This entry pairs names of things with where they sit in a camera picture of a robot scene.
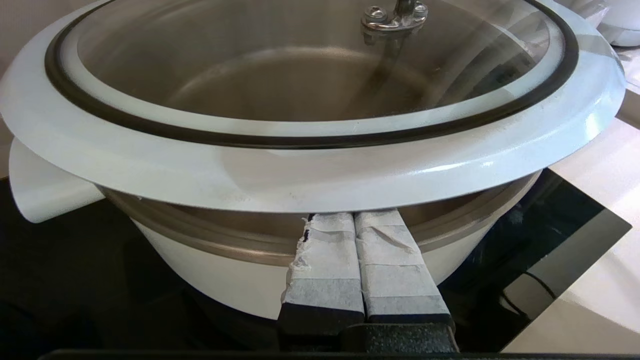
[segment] white base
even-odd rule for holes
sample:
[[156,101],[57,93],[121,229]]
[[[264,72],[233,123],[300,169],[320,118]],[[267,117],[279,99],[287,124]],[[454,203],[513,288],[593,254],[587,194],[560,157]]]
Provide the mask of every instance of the white base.
[[[224,258],[173,241],[133,222],[167,264],[194,288],[222,304],[263,318],[277,319],[287,267]],[[424,262],[439,284],[467,258],[492,222],[454,243],[426,252]]]

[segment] black cable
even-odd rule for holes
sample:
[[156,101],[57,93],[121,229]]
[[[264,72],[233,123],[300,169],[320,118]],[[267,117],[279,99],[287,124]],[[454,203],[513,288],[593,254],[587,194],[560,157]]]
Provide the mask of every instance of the black cable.
[[504,290],[502,291],[502,298],[504,299],[504,301],[507,302],[507,304],[509,304],[509,306],[511,306],[512,309],[514,309],[518,315],[525,317],[525,318],[529,318],[527,316],[527,313],[525,313],[524,311],[522,311],[519,307],[516,306],[516,304],[514,304],[508,297],[507,295],[504,293]]
[[524,275],[528,275],[531,279],[534,279],[535,281],[537,281],[537,282],[538,282],[538,284],[540,284],[540,286],[542,286],[542,287],[547,291],[547,293],[552,297],[552,299],[554,299],[554,300],[555,300],[555,299],[557,299],[557,298],[558,298],[558,296],[556,296],[556,294],[554,293],[554,291],[553,291],[553,290],[551,290],[551,288],[549,287],[549,285],[545,284],[545,282],[544,282],[544,281],[542,281],[542,279],[540,279],[539,277],[537,277],[537,276],[533,275],[533,274],[532,274],[532,273],[530,273],[530,272],[523,271],[522,273],[523,273]]

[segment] white countertop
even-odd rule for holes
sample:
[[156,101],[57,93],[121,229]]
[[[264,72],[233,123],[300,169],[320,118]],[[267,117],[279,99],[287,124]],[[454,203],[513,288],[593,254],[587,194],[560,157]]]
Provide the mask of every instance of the white countertop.
[[640,354],[640,131],[611,127],[551,169],[633,228],[503,351]]

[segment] white wall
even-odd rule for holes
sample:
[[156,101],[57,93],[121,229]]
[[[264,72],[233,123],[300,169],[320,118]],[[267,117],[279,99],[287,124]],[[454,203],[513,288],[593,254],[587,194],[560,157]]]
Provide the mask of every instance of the white wall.
[[[0,0],[0,76],[40,30],[93,0]],[[0,178],[8,174],[12,135],[0,121]]]

